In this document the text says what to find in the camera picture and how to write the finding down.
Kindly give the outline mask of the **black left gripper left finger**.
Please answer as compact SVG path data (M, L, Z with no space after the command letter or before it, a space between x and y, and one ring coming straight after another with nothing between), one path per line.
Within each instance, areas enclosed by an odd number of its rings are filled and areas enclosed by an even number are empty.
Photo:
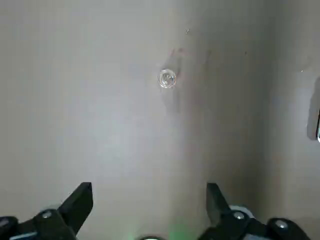
M91 182L82 182L58 208L47 208L24 222L0 218L2 240L76 240L93 208Z

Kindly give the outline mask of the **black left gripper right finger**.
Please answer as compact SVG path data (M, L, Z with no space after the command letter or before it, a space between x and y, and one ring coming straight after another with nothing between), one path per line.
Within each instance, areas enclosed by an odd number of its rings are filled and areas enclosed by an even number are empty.
M216 183L206 185L206 212L210 226L199 240L309 240L294 221L274 217L261 223L241 207L231 207Z

